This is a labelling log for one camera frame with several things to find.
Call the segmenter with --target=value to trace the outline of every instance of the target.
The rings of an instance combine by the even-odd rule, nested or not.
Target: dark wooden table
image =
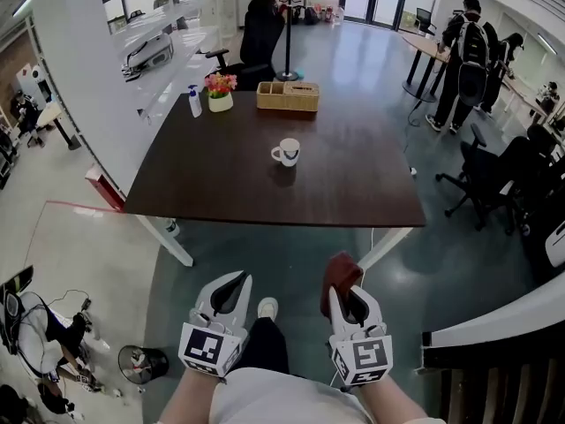
[[[180,95],[139,169],[124,210],[233,223],[423,226],[409,166],[373,102],[320,99],[316,113],[258,110],[253,92],[233,109],[193,118]],[[271,157],[300,142],[295,168]]]

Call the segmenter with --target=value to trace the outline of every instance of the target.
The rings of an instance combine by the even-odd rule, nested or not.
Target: white table leg
[[[506,113],[506,112],[509,110],[510,105],[512,105],[512,101],[514,101],[514,98],[515,98],[515,97],[516,97],[516,93],[511,93],[511,94],[510,94],[510,99],[508,100],[508,103],[506,104],[506,107],[505,107],[505,109],[504,109],[504,113]]]
[[[169,250],[181,264],[186,267],[192,267],[194,259],[185,251],[184,248],[177,242],[177,240],[169,234],[165,229],[164,224],[155,216],[137,216],[149,232],[159,240],[159,243]]]
[[[413,228],[390,228],[385,237],[373,247],[373,249],[359,261],[358,266],[366,272],[371,268],[380,258],[392,250],[396,244],[404,239]]]

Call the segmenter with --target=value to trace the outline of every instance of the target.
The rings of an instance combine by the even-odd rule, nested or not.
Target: black pole
[[[276,77],[280,81],[298,80],[298,74],[290,70],[290,26],[292,25],[292,0],[287,0],[286,12],[286,61],[284,64],[284,72],[276,73]]]

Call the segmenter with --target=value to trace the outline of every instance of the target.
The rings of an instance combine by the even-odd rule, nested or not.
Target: white shelf
[[[126,83],[135,97],[137,109],[148,111],[157,102],[169,83],[191,64],[189,60],[200,46],[205,43],[212,49],[217,44],[217,36],[216,26],[173,32],[170,38],[175,52],[170,62],[145,72],[139,79]]]
[[[167,4],[145,16],[138,16],[133,22],[112,35],[120,61],[124,61],[125,57],[143,42],[157,36],[167,25],[211,1],[213,0],[186,0],[174,4],[172,8]]]
[[[158,131],[167,115],[169,115],[173,105],[178,97],[183,93],[188,93],[190,85],[197,85],[199,91],[204,88],[204,78],[216,69],[218,65],[217,59],[206,58],[205,55],[194,55],[186,64],[185,68],[171,81],[165,88],[163,93],[157,99],[157,102],[148,112],[151,119],[151,126]]]

